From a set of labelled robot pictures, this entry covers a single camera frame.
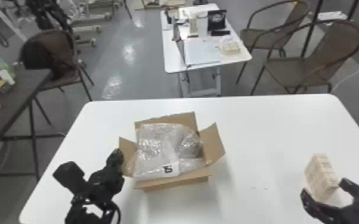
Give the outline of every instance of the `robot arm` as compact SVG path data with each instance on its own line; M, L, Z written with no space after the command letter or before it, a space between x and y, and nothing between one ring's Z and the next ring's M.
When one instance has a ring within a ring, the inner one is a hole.
M306 189L303 189L301 200L304 209L324 224L359 224L359 185L343 178L339 186L354 198L352 204L342 208L329 206L315 201Z

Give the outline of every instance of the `reflective floor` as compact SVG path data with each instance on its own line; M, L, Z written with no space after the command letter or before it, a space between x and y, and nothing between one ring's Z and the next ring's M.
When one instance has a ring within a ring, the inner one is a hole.
M216 0L220 8L228 10L227 18L236 31L246 27L250 14L275 0ZM271 10L256 16L253 27L269 28L285 21L292 5ZM95 86L90 87L91 95L95 100L123 100L123 99L150 99L150 98L177 98L182 97L178 77L168 75L163 66L163 49L160 31L159 10L132 11L133 20L130 20L125 9L116 11L112 21L101 21L101 34L82 34L82 39L97 38L97 47L81 46L81 58L87 63ZM23 32L30 36L36 33L34 23L23 28ZM310 47L322 37L323 32L315 29ZM298 55L302 48L305 33L295 35L285 47L287 53ZM0 54L7 62L17 59L22 41L17 36L10 38L10 47L0 47ZM254 51L253 59L245 69L245 73L238 85L236 77L241 64L224 66L222 69L222 95L248 95L262 66L266 51ZM335 85L340 80L355 73L359 64L348 60L332 79ZM191 76L192 89L210 88L215 82L210 75ZM65 87L65 94L59 90L41 92L39 99L45 107L53 125L47 125L40 112L35 109L36 131L38 133L67 132L87 97L81 85ZM308 94L325 93L326 88L311 88ZM284 90L264 74L256 90L256 95L285 94ZM341 99L352 117L359 124L359 73L343 82L334 94ZM25 112L9 131L10 134L29 133L28 115ZM39 140L39 160L43 171L56 152L61 140ZM0 153L1 171L29 171L33 169L30 142L10 142ZM0 179L0 223L18 223L21 208L35 187L35 178L3 178Z

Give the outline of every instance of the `wooden block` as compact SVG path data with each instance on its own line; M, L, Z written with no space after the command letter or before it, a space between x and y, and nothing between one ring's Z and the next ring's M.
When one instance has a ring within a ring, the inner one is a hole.
M339 179L325 154L314 154L305 168L305 176L312 197L325 202L337 190Z

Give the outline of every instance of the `bottle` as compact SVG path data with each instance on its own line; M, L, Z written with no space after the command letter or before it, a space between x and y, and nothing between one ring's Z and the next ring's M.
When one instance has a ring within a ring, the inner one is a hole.
M15 79L16 74L14 74L14 70L8 66L8 64L0 57L0 70L6 70L10 76Z

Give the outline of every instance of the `cardboard box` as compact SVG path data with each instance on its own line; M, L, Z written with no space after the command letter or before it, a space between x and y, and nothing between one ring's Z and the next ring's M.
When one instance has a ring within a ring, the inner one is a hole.
M141 124L146 123L175 123L182 124L190 129L194 130L203 142L203 156L206 160L206 166L193 170L187 173L181 173L179 176L172 178L159 178L148 181L137 181L134 188L143 189L144 191L155 191L160 189L172 188L175 186L183 186L192 183L199 183L208 180L208 176L211 175L209 166L220 159L225 150L222 145L216 123L210 125L206 129L198 130L196 125L195 113L182 113L173 114L165 117L152 118L148 120L142 120L135 122L135 128L138 129ZM131 160L132 156L136 154L137 144L125 138L119 139L119 148L124 153L124 162L122 165L123 174L125 176L132 177L132 170L130 167L134 167L135 160Z

